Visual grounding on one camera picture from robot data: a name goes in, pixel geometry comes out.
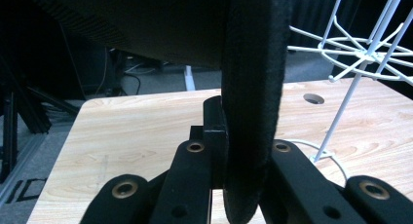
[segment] gray carpet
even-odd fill
[[[168,66],[163,71],[151,68],[137,69],[140,79],[139,94],[184,92],[184,66]],[[289,54],[287,57],[284,81],[300,82],[325,80],[332,71],[332,65],[319,55],[310,53]],[[216,69],[193,67],[193,77],[197,90],[218,89],[221,72]],[[138,83],[134,78],[126,77],[122,86],[127,94],[135,94]],[[72,101],[81,105],[82,101]],[[25,164],[19,164],[21,170],[10,180],[0,186],[0,223],[25,223],[33,209],[38,196],[53,168],[56,157],[68,136],[74,118],[64,112],[46,105],[53,126],[48,134],[31,134],[24,122],[19,119],[19,150],[30,149]],[[3,124],[0,126],[3,137]]]

